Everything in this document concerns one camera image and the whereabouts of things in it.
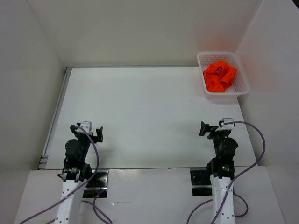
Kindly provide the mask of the orange shorts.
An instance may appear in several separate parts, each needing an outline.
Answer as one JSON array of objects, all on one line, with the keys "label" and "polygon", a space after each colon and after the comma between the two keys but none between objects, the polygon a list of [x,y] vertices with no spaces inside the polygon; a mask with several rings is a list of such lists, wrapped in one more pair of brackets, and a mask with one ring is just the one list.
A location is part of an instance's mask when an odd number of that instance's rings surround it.
[{"label": "orange shorts", "polygon": [[224,93],[232,86],[236,74],[237,68],[223,60],[210,64],[203,71],[206,88],[211,93]]}]

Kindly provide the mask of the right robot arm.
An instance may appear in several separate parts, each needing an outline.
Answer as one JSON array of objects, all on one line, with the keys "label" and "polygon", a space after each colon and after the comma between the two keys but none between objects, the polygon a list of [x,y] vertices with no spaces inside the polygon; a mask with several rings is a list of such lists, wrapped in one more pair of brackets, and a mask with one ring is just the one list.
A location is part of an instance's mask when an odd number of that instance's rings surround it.
[{"label": "right robot arm", "polygon": [[232,118],[223,118],[218,126],[201,122],[199,136],[208,134],[212,140],[215,157],[207,164],[206,180],[212,185],[213,224],[234,224],[233,183],[235,167],[233,157],[238,143],[229,137],[234,129]]}]

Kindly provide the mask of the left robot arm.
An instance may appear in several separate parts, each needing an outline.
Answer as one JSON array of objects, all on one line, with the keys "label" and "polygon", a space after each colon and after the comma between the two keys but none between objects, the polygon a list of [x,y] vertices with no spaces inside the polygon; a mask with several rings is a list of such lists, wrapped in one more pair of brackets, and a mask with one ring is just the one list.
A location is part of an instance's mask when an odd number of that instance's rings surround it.
[{"label": "left robot arm", "polygon": [[82,121],[70,126],[75,139],[65,144],[65,160],[62,171],[63,189],[61,203],[54,223],[76,224],[83,199],[84,189],[93,182],[95,173],[85,162],[90,145],[93,147],[97,142],[103,142],[103,127],[96,129],[93,135],[92,123]]}]

